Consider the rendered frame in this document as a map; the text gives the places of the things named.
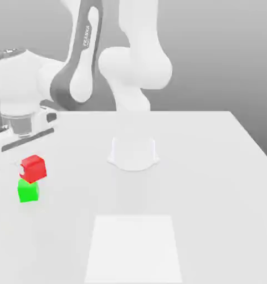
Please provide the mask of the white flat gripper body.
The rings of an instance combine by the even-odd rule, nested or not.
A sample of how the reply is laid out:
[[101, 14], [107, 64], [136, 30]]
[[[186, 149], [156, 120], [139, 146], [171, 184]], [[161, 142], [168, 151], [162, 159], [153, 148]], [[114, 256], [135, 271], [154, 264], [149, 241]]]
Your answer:
[[54, 128], [40, 131], [35, 135], [19, 139], [11, 130], [0, 133], [0, 170], [6, 166], [18, 164], [21, 159], [35, 154], [38, 141], [54, 133]]

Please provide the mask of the small red cube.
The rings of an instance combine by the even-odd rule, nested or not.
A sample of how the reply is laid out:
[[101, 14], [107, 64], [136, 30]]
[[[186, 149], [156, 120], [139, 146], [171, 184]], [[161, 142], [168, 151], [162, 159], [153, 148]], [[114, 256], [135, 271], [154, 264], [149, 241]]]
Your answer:
[[19, 174], [19, 176], [30, 184], [47, 176], [45, 161], [38, 155], [23, 159], [20, 166], [23, 168], [23, 174]]

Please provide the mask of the small green cube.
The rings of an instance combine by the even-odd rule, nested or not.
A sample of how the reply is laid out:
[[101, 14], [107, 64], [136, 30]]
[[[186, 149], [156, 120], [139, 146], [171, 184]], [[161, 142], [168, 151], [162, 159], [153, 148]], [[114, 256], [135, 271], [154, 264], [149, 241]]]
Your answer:
[[17, 189], [20, 202], [39, 200], [39, 185], [37, 182], [29, 183], [24, 179], [19, 179]]

